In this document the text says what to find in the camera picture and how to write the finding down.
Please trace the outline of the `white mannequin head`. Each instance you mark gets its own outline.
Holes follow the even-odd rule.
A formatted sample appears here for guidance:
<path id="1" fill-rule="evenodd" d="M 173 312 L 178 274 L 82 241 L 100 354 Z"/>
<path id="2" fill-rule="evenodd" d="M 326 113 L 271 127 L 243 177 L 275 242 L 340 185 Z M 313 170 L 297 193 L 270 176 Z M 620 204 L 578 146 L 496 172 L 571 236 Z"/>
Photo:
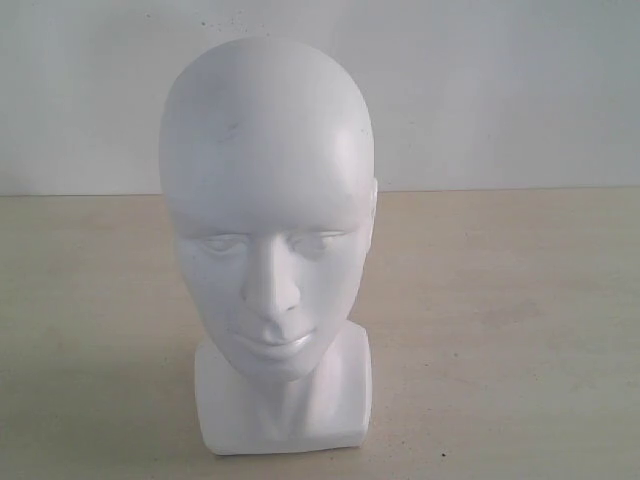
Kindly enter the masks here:
<path id="1" fill-rule="evenodd" d="M 377 181 L 355 81 L 303 44 L 217 46 L 169 92 L 159 167 L 206 332 L 194 362 L 206 446 L 237 455 L 360 445 L 371 355 L 349 315 Z"/>

